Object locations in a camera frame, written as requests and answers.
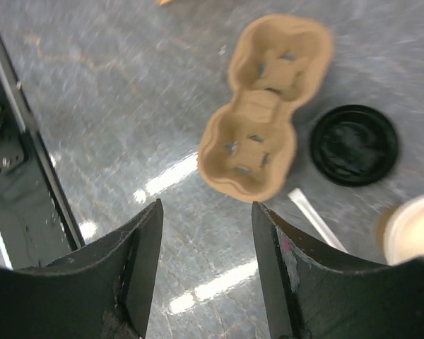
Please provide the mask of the stack of paper cups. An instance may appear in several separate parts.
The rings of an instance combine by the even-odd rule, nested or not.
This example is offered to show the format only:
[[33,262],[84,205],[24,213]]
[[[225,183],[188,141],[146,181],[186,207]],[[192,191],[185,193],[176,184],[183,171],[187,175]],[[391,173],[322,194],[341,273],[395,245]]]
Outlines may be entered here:
[[424,256],[424,195],[380,217],[375,239],[390,266]]

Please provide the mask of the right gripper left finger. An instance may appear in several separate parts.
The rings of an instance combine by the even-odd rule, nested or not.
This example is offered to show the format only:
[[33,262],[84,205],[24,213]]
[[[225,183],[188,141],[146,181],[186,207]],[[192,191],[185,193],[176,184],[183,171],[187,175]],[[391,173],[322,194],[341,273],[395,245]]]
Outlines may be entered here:
[[163,233],[156,200],[45,267],[0,267],[0,338],[145,338]]

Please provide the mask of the stack of black lids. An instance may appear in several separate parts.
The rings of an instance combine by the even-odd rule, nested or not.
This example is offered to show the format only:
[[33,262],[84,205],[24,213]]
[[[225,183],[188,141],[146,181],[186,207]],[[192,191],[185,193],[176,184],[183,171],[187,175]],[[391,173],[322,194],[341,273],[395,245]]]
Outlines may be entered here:
[[365,105],[343,105],[324,114],[309,142],[312,163],[329,181],[347,187],[385,178],[398,159],[401,143],[392,122]]

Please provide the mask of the cardboard cup carrier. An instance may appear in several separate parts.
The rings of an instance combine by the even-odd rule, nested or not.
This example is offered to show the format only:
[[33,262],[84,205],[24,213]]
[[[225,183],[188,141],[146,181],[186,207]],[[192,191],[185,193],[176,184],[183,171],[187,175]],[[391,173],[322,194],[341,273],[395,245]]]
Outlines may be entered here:
[[243,30],[228,69],[232,99],[197,153],[210,187],[248,203],[283,188],[297,150],[293,114],[317,94],[333,55],[330,29],[310,18],[271,14]]

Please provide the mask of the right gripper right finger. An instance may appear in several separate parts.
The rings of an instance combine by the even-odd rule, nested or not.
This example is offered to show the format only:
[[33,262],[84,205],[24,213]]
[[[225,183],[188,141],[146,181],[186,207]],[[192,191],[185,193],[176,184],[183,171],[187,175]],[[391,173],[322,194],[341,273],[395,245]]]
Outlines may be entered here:
[[259,202],[252,229],[272,338],[424,338],[424,256],[367,261]]

